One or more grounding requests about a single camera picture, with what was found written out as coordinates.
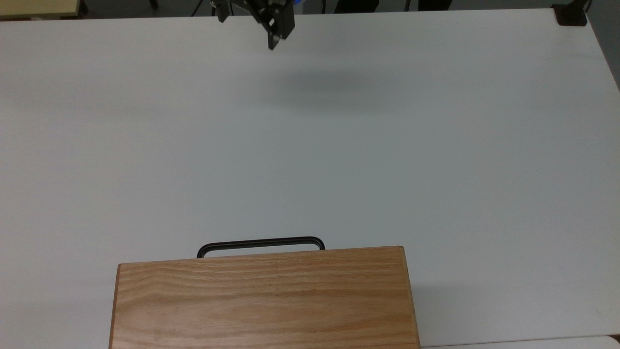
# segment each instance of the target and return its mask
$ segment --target wooden box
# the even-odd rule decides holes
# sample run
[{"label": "wooden box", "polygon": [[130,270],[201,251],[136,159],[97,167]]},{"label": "wooden box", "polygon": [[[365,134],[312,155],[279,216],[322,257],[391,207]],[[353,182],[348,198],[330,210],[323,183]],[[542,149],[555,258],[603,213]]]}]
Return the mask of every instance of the wooden box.
[{"label": "wooden box", "polygon": [[402,247],[118,266],[110,349],[420,348]]}]

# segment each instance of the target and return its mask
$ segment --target white table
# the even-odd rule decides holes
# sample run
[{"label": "white table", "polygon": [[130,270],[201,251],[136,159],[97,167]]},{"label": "white table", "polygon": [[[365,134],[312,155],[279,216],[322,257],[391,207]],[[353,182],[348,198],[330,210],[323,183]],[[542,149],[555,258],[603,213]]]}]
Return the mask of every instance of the white table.
[{"label": "white table", "polygon": [[0,23],[0,339],[105,348],[116,265],[403,245],[423,346],[620,332],[620,94],[550,9]]},{"label": "white table", "polygon": [[526,340],[508,343],[450,345],[435,349],[620,349],[620,344],[610,337],[563,338],[552,340]]}]

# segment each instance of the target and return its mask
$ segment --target robotic arm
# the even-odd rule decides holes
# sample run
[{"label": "robotic arm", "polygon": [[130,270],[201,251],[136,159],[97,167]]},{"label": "robotic arm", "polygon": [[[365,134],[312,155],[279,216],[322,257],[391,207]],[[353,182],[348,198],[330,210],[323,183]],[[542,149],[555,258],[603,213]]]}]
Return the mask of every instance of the robotic arm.
[{"label": "robotic arm", "polygon": [[[230,15],[229,0],[211,0],[220,22]],[[295,28],[293,17],[294,0],[230,0],[233,4],[250,12],[265,28],[269,49],[273,50],[281,39],[286,39]]]}]

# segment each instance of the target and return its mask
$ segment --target black handle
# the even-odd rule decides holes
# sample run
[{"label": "black handle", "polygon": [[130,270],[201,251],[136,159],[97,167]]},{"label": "black handle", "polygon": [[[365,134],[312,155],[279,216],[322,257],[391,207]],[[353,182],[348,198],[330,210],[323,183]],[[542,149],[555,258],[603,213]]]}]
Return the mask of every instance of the black handle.
[{"label": "black handle", "polygon": [[304,245],[306,243],[317,245],[320,250],[325,250],[325,244],[317,237],[264,238],[260,240],[207,243],[198,250],[198,255],[196,256],[196,258],[203,258],[209,251],[232,250],[234,248]]}]

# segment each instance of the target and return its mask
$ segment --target floor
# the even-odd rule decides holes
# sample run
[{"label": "floor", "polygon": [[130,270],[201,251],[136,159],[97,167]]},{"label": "floor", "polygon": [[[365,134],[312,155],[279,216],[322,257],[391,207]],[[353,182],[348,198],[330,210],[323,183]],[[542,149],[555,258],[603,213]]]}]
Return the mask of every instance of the floor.
[{"label": "floor", "polygon": [[[152,9],[149,0],[86,0],[89,8],[87,19],[134,17],[183,17],[189,16],[199,0],[159,0],[159,8]],[[327,0],[326,12],[334,11],[337,0]],[[553,3],[569,0],[453,0],[450,10],[548,8]],[[405,0],[381,0],[378,12],[402,11]],[[320,0],[306,0],[304,13],[319,13]],[[411,10],[417,8],[411,2]],[[211,7],[205,1],[196,16],[210,16]],[[620,86],[620,0],[593,0],[588,17],[607,58],[616,84]]]}]

